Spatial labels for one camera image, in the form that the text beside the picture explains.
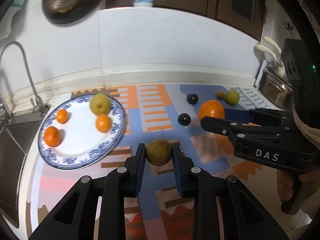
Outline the right hand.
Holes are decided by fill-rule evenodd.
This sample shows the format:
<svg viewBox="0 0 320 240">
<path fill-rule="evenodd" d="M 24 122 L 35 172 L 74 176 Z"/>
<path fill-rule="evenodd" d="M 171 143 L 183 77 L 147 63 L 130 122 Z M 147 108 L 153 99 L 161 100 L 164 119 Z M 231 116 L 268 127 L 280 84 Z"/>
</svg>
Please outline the right hand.
<svg viewBox="0 0 320 240">
<path fill-rule="evenodd" d="M 314 167 L 306 174 L 299 176 L 300 181 L 309 183 L 306 198 L 313 195 L 319 189 L 319 167 Z M 277 194 L 281 200 L 287 201 L 293 196 L 294 179 L 291 174 L 277 170 Z"/>
</svg>

